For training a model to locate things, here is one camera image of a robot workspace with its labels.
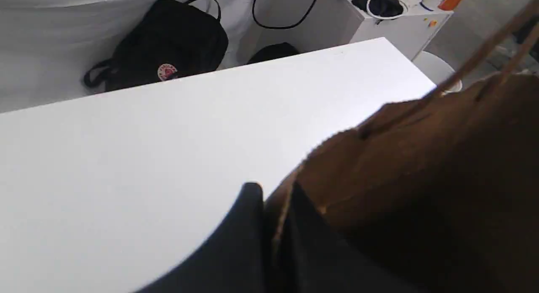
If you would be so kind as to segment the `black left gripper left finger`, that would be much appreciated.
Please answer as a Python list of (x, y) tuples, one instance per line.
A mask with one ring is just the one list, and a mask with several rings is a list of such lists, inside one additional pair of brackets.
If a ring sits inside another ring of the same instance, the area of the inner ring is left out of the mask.
[(243, 184), (213, 234), (141, 293), (263, 293), (263, 192)]

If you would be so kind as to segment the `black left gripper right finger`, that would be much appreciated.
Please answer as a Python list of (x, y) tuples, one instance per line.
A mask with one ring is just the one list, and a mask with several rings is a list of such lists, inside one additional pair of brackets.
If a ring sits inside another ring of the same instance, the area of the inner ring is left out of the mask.
[(285, 293), (416, 293), (332, 230), (300, 184), (291, 192), (280, 247)]

